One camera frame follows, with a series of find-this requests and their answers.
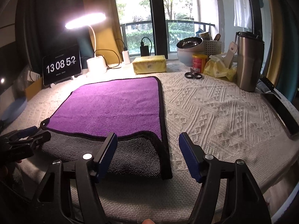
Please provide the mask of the brown cardboard box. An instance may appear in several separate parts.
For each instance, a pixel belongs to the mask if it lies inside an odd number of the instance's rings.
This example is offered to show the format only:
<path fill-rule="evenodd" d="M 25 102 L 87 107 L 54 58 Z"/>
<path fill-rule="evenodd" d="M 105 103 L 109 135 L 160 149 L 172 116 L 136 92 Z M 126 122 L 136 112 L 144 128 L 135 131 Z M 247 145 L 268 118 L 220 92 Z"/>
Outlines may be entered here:
<path fill-rule="evenodd" d="M 43 89 L 43 78 L 39 78 L 25 89 L 25 96 L 30 101 L 35 95 L 37 95 Z"/>

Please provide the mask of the blue round cushion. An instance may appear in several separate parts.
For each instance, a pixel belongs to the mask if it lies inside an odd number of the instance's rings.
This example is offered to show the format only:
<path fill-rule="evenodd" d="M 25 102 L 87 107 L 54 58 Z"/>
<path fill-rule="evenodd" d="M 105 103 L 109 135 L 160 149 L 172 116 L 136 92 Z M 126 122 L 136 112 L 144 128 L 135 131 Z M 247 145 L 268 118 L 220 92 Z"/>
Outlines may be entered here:
<path fill-rule="evenodd" d="M 27 106 L 27 97 L 20 97 L 11 103 L 1 116 L 1 123 L 10 124 L 17 119 Z"/>

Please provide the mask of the pale blue bowl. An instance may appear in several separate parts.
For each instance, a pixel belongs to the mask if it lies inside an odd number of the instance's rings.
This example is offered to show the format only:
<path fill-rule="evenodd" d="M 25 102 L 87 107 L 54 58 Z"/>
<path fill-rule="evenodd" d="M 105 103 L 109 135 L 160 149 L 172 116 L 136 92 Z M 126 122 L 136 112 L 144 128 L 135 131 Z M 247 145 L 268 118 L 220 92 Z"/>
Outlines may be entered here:
<path fill-rule="evenodd" d="M 177 48 L 177 57 L 180 62 L 184 65 L 191 67 L 193 65 L 193 55 L 195 54 L 205 54 L 204 51 L 191 51 L 189 49 Z"/>

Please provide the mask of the yellow tissue pack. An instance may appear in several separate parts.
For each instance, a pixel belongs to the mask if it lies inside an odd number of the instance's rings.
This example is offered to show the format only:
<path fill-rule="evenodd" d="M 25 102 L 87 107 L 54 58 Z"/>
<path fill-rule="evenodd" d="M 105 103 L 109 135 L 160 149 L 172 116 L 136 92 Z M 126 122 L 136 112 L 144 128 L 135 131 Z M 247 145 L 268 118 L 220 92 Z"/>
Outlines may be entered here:
<path fill-rule="evenodd" d="M 135 74 L 167 72 L 164 55 L 137 57 L 132 62 Z"/>

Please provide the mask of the mustard yellow curtain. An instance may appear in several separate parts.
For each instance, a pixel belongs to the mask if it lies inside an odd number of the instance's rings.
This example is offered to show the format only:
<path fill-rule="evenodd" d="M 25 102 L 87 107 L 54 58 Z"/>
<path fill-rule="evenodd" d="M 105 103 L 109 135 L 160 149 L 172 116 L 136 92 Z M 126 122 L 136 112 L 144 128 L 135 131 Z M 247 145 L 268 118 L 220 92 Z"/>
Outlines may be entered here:
<path fill-rule="evenodd" d="M 103 56 L 109 66 L 122 62 L 123 44 L 116 0 L 83 0 L 85 12 L 103 12 L 106 20 L 93 26 L 96 55 Z"/>

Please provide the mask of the white tablet stand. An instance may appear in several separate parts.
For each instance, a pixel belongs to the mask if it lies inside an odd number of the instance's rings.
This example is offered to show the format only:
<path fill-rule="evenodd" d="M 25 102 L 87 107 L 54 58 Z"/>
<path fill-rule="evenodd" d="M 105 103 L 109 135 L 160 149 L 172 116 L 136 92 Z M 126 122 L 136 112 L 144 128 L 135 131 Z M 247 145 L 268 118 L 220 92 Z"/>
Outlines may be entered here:
<path fill-rule="evenodd" d="M 63 83 L 63 82 L 66 82 L 66 81 L 70 81 L 70 80 L 75 80 L 79 75 L 73 75 L 71 77 L 67 77 L 65 79 L 61 79 L 57 82 L 54 82 L 54 83 L 50 83 L 49 87 L 50 88 L 54 88 L 54 86 L 57 86 L 59 83 Z"/>

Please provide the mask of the wooden spatula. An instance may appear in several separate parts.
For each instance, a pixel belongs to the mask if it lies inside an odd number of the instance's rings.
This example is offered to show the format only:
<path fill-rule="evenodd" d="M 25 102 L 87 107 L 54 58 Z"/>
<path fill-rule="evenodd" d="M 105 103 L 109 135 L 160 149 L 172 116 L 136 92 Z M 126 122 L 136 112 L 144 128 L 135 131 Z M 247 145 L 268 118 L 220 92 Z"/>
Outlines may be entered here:
<path fill-rule="evenodd" d="M 228 49 L 228 51 L 226 53 L 226 56 L 224 57 L 224 65 L 225 65 L 225 67 L 231 68 L 232 63 L 233 63 L 233 58 L 235 56 L 235 53 L 236 53 L 237 49 L 238 49 L 237 44 L 232 41 L 229 44 L 229 49 Z"/>

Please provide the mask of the stainless steel tumbler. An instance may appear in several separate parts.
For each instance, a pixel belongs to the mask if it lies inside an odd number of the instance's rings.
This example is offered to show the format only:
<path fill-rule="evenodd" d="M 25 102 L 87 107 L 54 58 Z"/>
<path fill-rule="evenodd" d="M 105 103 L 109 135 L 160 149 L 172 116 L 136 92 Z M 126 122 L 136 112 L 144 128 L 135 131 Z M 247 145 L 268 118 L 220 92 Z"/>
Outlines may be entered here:
<path fill-rule="evenodd" d="M 236 85 L 244 91 L 255 91 L 263 64 L 265 43 L 259 35 L 237 32 Z"/>

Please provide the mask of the black tablet clock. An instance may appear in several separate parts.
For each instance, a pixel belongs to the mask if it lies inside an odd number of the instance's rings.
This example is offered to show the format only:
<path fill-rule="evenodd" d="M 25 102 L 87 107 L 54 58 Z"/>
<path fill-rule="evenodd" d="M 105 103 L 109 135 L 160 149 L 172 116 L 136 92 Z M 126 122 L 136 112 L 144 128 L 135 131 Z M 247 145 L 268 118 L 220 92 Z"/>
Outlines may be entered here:
<path fill-rule="evenodd" d="M 43 57 L 43 84 L 49 86 L 82 72 L 81 55 L 78 45 L 70 46 Z"/>

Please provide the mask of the red and yellow can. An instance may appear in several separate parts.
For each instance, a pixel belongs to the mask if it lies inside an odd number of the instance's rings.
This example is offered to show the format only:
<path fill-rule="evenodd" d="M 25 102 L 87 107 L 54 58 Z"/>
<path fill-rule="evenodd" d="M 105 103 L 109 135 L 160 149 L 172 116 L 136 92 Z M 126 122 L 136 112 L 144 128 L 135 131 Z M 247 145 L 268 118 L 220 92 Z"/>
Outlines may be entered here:
<path fill-rule="evenodd" d="M 208 61 L 208 56 L 204 54 L 194 54 L 192 55 L 193 60 L 193 71 L 198 73 L 203 73 L 206 62 Z"/>

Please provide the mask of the yellow plastic bag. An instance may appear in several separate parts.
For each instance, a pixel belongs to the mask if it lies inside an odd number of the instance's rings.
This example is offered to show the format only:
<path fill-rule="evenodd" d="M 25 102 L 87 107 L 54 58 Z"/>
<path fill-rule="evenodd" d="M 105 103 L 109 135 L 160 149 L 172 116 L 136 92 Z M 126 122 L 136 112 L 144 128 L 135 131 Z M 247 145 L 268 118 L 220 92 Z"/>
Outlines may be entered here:
<path fill-rule="evenodd" d="M 224 64 L 224 58 L 220 55 L 210 55 L 204 67 L 203 73 L 213 78 L 234 83 L 236 80 L 237 66 L 232 65 L 228 68 Z"/>

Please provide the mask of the steel mixing bowl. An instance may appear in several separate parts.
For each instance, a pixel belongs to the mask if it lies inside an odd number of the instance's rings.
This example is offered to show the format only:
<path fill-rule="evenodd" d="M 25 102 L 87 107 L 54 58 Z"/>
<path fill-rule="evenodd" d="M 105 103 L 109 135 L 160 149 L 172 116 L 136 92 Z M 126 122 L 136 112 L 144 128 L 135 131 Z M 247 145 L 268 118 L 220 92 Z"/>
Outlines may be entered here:
<path fill-rule="evenodd" d="M 203 39 L 198 37 L 184 38 L 176 44 L 178 51 L 202 52 L 204 50 Z"/>

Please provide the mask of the black power bank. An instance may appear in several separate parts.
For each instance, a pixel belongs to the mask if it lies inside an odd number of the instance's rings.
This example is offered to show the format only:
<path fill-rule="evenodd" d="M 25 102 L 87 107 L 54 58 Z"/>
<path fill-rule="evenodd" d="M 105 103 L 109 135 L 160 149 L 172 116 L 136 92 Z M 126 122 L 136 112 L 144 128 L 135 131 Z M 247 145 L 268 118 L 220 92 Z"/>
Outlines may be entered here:
<path fill-rule="evenodd" d="M 150 55 L 149 46 L 140 46 L 140 56 L 146 57 Z"/>

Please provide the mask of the purple and grey towel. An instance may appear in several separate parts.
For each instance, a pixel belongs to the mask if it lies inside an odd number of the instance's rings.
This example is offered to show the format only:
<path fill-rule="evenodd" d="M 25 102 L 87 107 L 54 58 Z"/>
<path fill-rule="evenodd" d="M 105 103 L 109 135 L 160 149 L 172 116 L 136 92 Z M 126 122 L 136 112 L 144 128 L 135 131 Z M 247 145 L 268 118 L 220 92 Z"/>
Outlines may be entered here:
<path fill-rule="evenodd" d="M 157 77 L 90 83 L 74 90 L 41 123 L 51 133 L 42 147 L 64 162 L 76 161 L 118 138 L 106 177 L 164 181 L 172 178 L 162 84 Z"/>

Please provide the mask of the white perforated utensil basket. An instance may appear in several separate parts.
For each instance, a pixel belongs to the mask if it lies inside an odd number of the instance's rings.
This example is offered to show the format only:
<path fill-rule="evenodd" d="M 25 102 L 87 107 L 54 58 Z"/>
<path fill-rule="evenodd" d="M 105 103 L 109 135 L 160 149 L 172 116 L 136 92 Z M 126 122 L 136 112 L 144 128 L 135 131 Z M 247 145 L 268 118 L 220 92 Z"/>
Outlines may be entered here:
<path fill-rule="evenodd" d="M 221 47 L 222 42 L 221 41 L 213 41 L 213 40 L 204 40 L 204 54 L 208 57 L 210 55 L 218 55 L 221 54 Z"/>

